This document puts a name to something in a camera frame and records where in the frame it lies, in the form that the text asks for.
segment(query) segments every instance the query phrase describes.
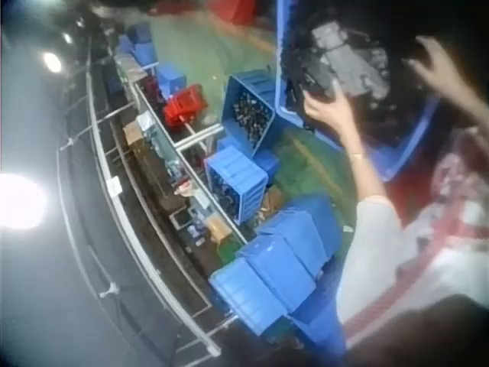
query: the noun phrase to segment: red bin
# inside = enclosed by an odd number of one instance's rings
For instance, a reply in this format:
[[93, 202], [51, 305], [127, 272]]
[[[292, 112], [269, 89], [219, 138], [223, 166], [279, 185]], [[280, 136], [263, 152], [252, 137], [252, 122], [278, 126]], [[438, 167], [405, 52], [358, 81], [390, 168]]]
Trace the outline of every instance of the red bin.
[[247, 25], [254, 20], [255, 0], [211, 0], [209, 8], [223, 21]]
[[206, 108], [207, 102], [202, 95], [202, 86], [195, 84], [180, 90], [173, 98], [168, 99], [163, 109], [165, 122], [171, 128], [189, 123]]

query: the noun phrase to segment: white sleeve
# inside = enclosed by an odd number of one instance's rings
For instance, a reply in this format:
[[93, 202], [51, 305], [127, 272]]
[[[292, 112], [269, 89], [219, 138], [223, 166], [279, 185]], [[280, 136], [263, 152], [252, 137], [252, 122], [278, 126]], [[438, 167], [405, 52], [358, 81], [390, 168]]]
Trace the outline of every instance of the white sleeve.
[[392, 203], [383, 196], [362, 200], [336, 296], [342, 323], [395, 282], [402, 258], [403, 232]]

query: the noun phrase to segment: bracelet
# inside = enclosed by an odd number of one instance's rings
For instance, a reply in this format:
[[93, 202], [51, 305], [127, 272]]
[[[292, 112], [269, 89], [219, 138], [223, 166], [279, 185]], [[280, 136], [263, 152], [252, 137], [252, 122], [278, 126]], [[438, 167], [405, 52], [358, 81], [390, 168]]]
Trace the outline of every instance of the bracelet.
[[349, 154], [348, 157], [350, 158], [350, 161], [363, 161], [365, 158], [363, 153]]

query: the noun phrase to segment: person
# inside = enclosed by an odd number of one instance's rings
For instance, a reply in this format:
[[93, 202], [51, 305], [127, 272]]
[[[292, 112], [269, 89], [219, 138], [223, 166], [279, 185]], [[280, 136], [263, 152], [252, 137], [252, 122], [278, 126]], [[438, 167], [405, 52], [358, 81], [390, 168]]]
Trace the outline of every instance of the person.
[[464, 82], [437, 40], [417, 40], [432, 65], [416, 60], [409, 60], [409, 65], [474, 126], [457, 135], [452, 151], [436, 168], [433, 202], [405, 229], [366, 155], [338, 81], [333, 83], [333, 103], [304, 92], [306, 113], [338, 132], [358, 192], [355, 235], [336, 297], [349, 347], [399, 315], [453, 295], [489, 307], [489, 108]]

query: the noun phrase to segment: red and white fabric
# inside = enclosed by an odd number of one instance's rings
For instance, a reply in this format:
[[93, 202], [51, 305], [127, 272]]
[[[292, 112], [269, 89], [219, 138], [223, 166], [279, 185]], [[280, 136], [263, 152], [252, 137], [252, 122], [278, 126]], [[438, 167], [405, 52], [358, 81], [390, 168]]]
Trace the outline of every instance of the red and white fabric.
[[436, 168], [432, 203], [405, 229], [384, 198], [358, 204], [337, 296], [348, 345], [452, 294], [489, 307], [488, 152], [474, 129], [459, 133]]

